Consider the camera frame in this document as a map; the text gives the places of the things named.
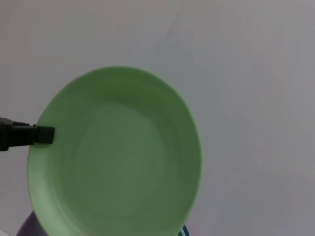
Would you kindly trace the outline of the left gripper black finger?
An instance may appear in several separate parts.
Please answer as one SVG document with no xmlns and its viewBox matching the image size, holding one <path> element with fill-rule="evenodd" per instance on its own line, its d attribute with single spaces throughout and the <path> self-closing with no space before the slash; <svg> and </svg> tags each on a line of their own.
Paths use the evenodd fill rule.
<svg viewBox="0 0 315 236">
<path fill-rule="evenodd" d="M 35 143 L 52 144 L 55 129 L 47 126 L 29 125 L 0 118 L 0 150 L 10 147 L 32 146 Z"/>
</svg>

